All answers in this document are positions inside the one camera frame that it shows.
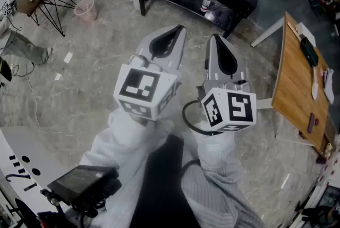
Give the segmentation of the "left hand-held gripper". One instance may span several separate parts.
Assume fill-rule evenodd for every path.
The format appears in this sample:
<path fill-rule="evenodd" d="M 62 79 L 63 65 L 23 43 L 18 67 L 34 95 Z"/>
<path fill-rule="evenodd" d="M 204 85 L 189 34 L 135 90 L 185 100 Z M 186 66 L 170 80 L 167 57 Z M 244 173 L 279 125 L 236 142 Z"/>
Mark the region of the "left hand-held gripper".
<path fill-rule="evenodd" d="M 186 29 L 180 24 L 158 29 L 141 40 L 138 55 L 120 68 L 113 94 L 119 107 L 147 120 L 160 117 L 180 85 L 179 76 L 168 72 L 179 69 L 185 40 Z"/>

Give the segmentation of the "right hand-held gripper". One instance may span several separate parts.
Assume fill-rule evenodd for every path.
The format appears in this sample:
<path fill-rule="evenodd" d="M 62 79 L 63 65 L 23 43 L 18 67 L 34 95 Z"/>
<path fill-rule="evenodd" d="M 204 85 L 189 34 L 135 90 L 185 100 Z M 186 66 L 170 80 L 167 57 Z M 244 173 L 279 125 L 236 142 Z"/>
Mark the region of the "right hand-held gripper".
<path fill-rule="evenodd" d="M 224 37 L 213 34 L 207 42 L 207 80 L 197 86 L 208 130 L 235 132 L 256 124 L 256 94 L 246 81 L 244 60 Z"/>

